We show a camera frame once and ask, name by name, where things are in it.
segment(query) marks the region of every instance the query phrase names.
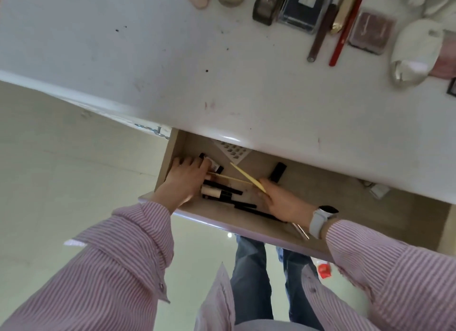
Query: smartwatch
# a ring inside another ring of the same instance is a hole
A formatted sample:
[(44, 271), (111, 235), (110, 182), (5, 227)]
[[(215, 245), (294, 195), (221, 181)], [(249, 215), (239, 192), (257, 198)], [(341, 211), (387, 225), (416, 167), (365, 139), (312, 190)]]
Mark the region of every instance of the smartwatch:
[(309, 227), (309, 232), (315, 238), (320, 239), (320, 232), (323, 225), (328, 219), (334, 218), (339, 210), (332, 206), (320, 206), (313, 214), (312, 221)]

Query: leg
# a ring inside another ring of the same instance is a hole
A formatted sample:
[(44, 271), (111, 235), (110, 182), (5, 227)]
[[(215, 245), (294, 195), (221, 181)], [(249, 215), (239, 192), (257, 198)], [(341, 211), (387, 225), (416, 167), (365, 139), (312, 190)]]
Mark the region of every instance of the leg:
[(279, 254), (280, 262), (284, 266), (285, 289), (290, 302), (290, 321), (317, 330), (323, 330), (322, 324), (318, 321), (301, 284), (301, 271), (305, 265), (310, 265), (315, 276), (318, 276), (311, 257), (278, 247), (277, 253)]
[(255, 319), (273, 319), (265, 244), (238, 235), (236, 240), (236, 264), (231, 278), (236, 325)]

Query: pink striped shirt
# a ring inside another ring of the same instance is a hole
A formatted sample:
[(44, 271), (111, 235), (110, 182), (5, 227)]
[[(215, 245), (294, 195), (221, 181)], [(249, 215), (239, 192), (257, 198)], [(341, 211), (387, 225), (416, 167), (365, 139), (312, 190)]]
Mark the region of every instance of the pink striped shirt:
[[(83, 231), (76, 257), (0, 327), (10, 330), (152, 330), (174, 242), (168, 210), (148, 202), (123, 207)], [(456, 259), (339, 221), (328, 247), (371, 301), (369, 319), (320, 284), (309, 268), (303, 287), (325, 330), (456, 330)], [(223, 267), (195, 330), (232, 330), (234, 300)]]

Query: tile floor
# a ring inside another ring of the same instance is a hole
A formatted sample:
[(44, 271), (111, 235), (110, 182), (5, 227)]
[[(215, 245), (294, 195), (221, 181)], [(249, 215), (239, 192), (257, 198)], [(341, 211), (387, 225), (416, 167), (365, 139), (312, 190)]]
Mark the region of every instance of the tile floor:
[[(63, 242), (155, 186), (166, 140), (42, 93), (0, 82), (0, 324), (71, 259)], [(234, 267), (235, 237), (174, 216), (171, 304), (156, 330), (191, 330), (216, 270)], [(288, 319), (282, 266), (267, 246), (275, 318)], [(337, 271), (326, 279), (361, 313), (367, 300)]]

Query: open drawer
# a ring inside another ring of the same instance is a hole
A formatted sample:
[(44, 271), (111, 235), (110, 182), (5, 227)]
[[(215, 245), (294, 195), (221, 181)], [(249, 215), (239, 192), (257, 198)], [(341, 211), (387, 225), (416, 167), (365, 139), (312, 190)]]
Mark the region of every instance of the open drawer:
[[(156, 189), (165, 181), (174, 157), (197, 157), (200, 153), (221, 164), (222, 175), (245, 179), (212, 139), (173, 129)], [(394, 189), (382, 200), (376, 200), (356, 178), (258, 151), (249, 153), (238, 166), (254, 178), (260, 178), (269, 176), (277, 162), (288, 166), (279, 184), (302, 199), (317, 206), (332, 205), (339, 209), (341, 218), (409, 244), (456, 254), (456, 211), (452, 205)], [(237, 200), (257, 204), (260, 211), (268, 212), (251, 186), (236, 181), (230, 181), (229, 186), (244, 191)], [(230, 204), (197, 197), (182, 205), (176, 214), (295, 252), (332, 260), (325, 242), (313, 237), (306, 240), (292, 224), (237, 210)]]

